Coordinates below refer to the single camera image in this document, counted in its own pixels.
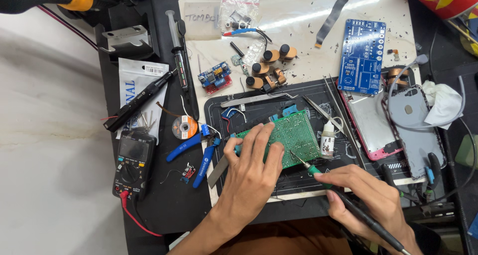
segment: flex ribbon cable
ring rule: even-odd
[[[317,32],[315,46],[321,48],[324,39],[327,37],[328,33],[334,26],[335,22],[337,21],[338,17],[340,16],[340,12],[342,11],[345,3],[349,0],[337,0],[335,1],[334,6],[332,7],[332,11],[330,12],[329,16],[327,17],[326,21],[320,28],[319,32]]]

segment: black silicone work mat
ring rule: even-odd
[[[246,104],[246,111],[244,113],[246,114],[247,120],[253,120],[254,118],[257,118],[267,113],[268,111],[275,111],[282,109],[285,106],[296,104],[297,110],[301,111],[303,109],[306,109],[306,111],[310,112],[310,123],[312,125],[312,128],[314,129],[314,132],[317,133],[317,131],[322,131],[324,128],[324,124],[326,123],[326,119],[321,116],[319,112],[316,112],[314,108],[302,98],[302,95],[307,95],[312,101],[314,101],[317,105],[321,107],[329,108],[332,112],[332,117],[337,116],[337,113],[335,112],[333,106],[334,103],[332,100],[332,96],[328,92],[324,80],[290,84],[285,87],[281,87],[281,89],[284,92],[290,94],[291,96],[298,96],[295,99],[290,99],[286,96],[282,96],[270,100]],[[245,93],[244,97],[251,97],[262,94],[263,93],[259,91],[253,91]],[[242,93],[230,96],[214,97],[206,101],[206,104],[204,106],[204,111],[206,113],[206,122],[215,129],[217,129],[221,133],[223,138],[227,137],[229,134],[227,132],[227,121],[222,119],[220,116],[220,114],[225,110],[225,108],[222,108],[220,104],[224,101],[227,101],[228,97],[240,97],[241,95]],[[235,114],[231,117],[230,128],[241,124],[244,124],[244,118],[241,114]],[[212,158],[214,166],[216,166],[216,164],[222,157],[225,144],[226,142],[222,140],[221,144],[216,148]],[[378,161],[369,160],[367,158],[367,155],[363,153],[362,158],[365,162],[365,169],[367,170],[367,172],[371,173],[374,176],[380,177],[381,173],[379,166],[381,164],[387,164],[391,168],[391,172],[394,179],[404,179],[410,177],[408,168],[403,167],[400,164],[400,161],[405,160],[403,152],[393,154]],[[329,170],[340,166],[346,166],[348,164],[357,164],[357,160],[354,159],[354,154],[347,138],[342,133],[338,133],[336,134],[335,139],[334,158],[332,160],[318,158],[309,161],[309,163],[316,165],[316,167],[321,172],[328,172]],[[221,178],[216,184],[218,188],[218,195],[221,194],[226,174],[227,170],[224,172],[224,174],[221,176]],[[272,197],[298,192],[318,191],[323,189],[325,188],[320,183],[318,183],[310,174],[308,174],[303,166],[296,165],[286,168],[282,171],[277,181],[276,188],[272,193]]]

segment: green perfboard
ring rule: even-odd
[[[304,161],[310,161],[320,157],[320,147],[305,110],[293,113],[288,117],[280,118],[274,121],[274,124],[274,130],[272,130],[264,153],[264,163],[269,153],[269,146],[274,142],[281,142],[285,147],[285,153],[282,158],[282,168],[301,163],[291,156],[289,150],[292,150]],[[244,139],[247,133],[249,133],[249,130],[237,134],[236,137]]]

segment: barcode label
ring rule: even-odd
[[[162,76],[163,75],[163,69],[160,68],[160,67],[156,67],[156,66],[146,65],[146,66],[144,66],[144,75]]]

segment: finger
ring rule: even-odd
[[[332,169],[328,174],[352,174],[357,177],[359,177],[361,180],[363,180],[364,183],[369,185],[372,189],[375,191],[379,192],[381,195],[390,198],[390,194],[394,192],[391,189],[391,186],[389,186],[387,183],[384,181],[381,181],[374,176],[372,176],[370,173],[362,169],[361,167],[351,164],[347,166],[341,166],[336,169]]]
[[[282,171],[282,157],[284,156],[285,148],[280,142],[275,142],[269,147],[266,164],[264,165],[264,175],[274,181],[277,181]]]
[[[240,152],[240,157],[245,159],[246,161],[250,160],[250,156],[252,154],[252,147],[254,146],[254,141],[256,140],[257,134],[259,134],[260,130],[264,127],[264,124],[258,124],[254,126],[249,133],[244,137],[244,141],[242,142],[242,150]]]
[[[359,177],[352,174],[314,174],[315,180],[323,183],[329,183],[340,187],[350,188],[356,196],[360,197],[370,210],[383,213],[381,208],[382,203],[389,201],[386,197],[381,195],[378,191],[372,189]]]
[[[330,205],[328,213],[332,219],[342,223],[353,234],[358,234],[369,240],[372,237],[378,237],[367,225],[345,208],[344,203],[335,192],[327,190],[327,199]]]
[[[262,161],[264,161],[264,152],[266,150],[267,142],[269,142],[269,137],[271,136],[274,127],[275,124],[273,122],[264,125],[264,128],[260,130],[259,134],[256,137],[256,141],[254,142],[254,149],[252,150],[251,160],[261,161],[260,164],[262,165],[262,167],[258,166],[260,172],[264,170],[264,166],[262,163]]]
[[[237,145],[241,145],[242,141],[242,138],[231,137],[226,143],[226,146],[224,147],[224,155],[229,161],[230,166],[234,166],[239,160],[239,157],[237,157],[236,153],[234,152],[234,149]]]

